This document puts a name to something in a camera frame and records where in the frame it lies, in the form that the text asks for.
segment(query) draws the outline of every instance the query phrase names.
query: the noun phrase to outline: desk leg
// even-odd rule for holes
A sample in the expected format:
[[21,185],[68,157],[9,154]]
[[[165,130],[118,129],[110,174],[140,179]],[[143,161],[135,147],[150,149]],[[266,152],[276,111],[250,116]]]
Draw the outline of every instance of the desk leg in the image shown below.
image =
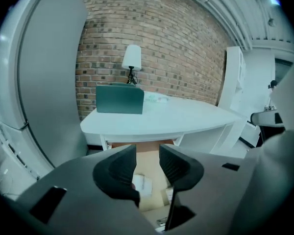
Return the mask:
[[186,133],[183,135],[183,138],[178,138],[175,141],[175,145],[193,151],[209,153],[220,140],[220,136],[223,134],[224,128],[225,126],[220,126],[214,129]]
[[176,140],[174,140],[174,141],[173,141],[174,145],[176,145],[176,146],[180,146],[183,137],[184,137],[184,134],[183,134],[181,137],[179,137],[179,138],[177,138]]
[[103,135],[100,135],[100,141],[101,141],[101,145],[104,151],[108,150],[108,143],[107,141],[104,139]]
[[228,152],[240,138],[245,125],[246,119],[244,118],[237,120],[233,124],[227,125],[211,153],[227,156]]

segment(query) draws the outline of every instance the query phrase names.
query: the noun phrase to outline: brick wall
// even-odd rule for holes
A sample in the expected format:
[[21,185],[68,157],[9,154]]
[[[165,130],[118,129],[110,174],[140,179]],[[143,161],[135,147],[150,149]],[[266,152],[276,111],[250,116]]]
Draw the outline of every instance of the brick wall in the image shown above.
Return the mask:
[[96,85],[126,82],[129,44],[142,48],[139,87],[216,104],[224,51],[232,42],[192,0],[83,0],[89,15],[77,53],[80,118],[96,107]]

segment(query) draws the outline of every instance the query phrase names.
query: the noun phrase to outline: gray panel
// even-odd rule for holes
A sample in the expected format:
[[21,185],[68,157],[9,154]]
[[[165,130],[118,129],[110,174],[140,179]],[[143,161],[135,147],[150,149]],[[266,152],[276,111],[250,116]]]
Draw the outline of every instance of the gray panel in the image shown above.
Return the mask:
[[82,0],[40,0],[24,32],[19,87],[24,114],[49,160],[86,155],[75,100],[75,61],[87,17]]
[[16,78],[17,57],[24,25],[37,1],[19,0],[0,28],[0,121],[15,129],[25,123]]
[[109,197],[93,179],[94,167],[100,161],[128,147],[117,147],[61,165],[27,189],[17,203],[28,211],[51,187],[58,186],[67,193],[47,224],[57,234],[156,235],[134,201]]
[[[252,149],[244,159],[238,159],[191,151],[171,144],[165,146],[198,160],[205,170],[201,180],[191,190],[176,194],[180,204],[196,216],[167,234],[228,234],[235,210],[252,176],[259,148]],[[240,168],[233,171],[222,167],[225,163],[239,165]]]
[[289,210],[294,211],[294,201],[293,204],[291,201],[287,203],[288,208],[279,210],[279,207],[287,197],[294,198],[294,195],[289,195],[293,189],[294,131],[285,131],[271,137],[261,146],[257,165],[233,217],[229,234],[247,234],[274,213],[276,217],[281,212],[285,212],[285,216],[290,214]]

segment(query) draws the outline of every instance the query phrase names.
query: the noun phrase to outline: black strip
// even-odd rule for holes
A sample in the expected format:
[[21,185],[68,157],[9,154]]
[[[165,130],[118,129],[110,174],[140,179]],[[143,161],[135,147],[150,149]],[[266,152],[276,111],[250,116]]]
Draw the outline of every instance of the black strip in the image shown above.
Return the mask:
[[98,151],[103,151],[103,148],[101,145],[91,145],[91,144],[88,144],[88,149],[89,150],[98,150]]
[[293,63],[287,60],[283,60],[283,59],[279,59],[279,58],[275,58],[275,62],[278,64],[282,64],[282,65],[287,65],[287,66],[292,66]]
[[239,165],[237,165],[237,164],[230,164],[230,163],[223,164],[222,167],[227,168],[227,169],[230,169],[230,170],[234,170],[234,171],[238,171],[239,168],[240,168]]
[[248,121],[248,120],[247,120],[247,123],[250,123],[250,124],[252,124],[253,126],[256,126],[256,125],[254,125],[251,121]]
[[100,161],[94,168],[93,180],[111,198],[133,200],[138,207],[139,192],[132,188],[135,167],[136,146],[131,145]]
[[10,147],[11,151],[15,154],[14,148],[10,144],[8,144],[8,146]]
[[174,195],[174,202],[172,203],[170,206],[171,215],[166,222],[166,231],[178,227],[196,215],[188,207],[181,205],[177,195]]
[[20,158],[19,155],[16,155],[17,159],[21,162],[22,165],[26,166],[26,164],[24,163],[24,161]]
[[274,121],[275,123],[283,123],[282,118],[280,117],[280,114],[274,113]]
[[242,141],[244,144],[246,144],[249,148],[255,148],[254,145],[243,139],[242,137],[239,137],[239,140]]
[[44,224],[47,224],[66,192],[66,189],[52,187],[29,213]]
[[271,127],[271,126],[259,126],[260,127],[260,134],[261,134],[261,138],[263,140],[263,143],[277,135],[277,134],[281,134],[282,132],[285,131],[285,128],[284,127]]

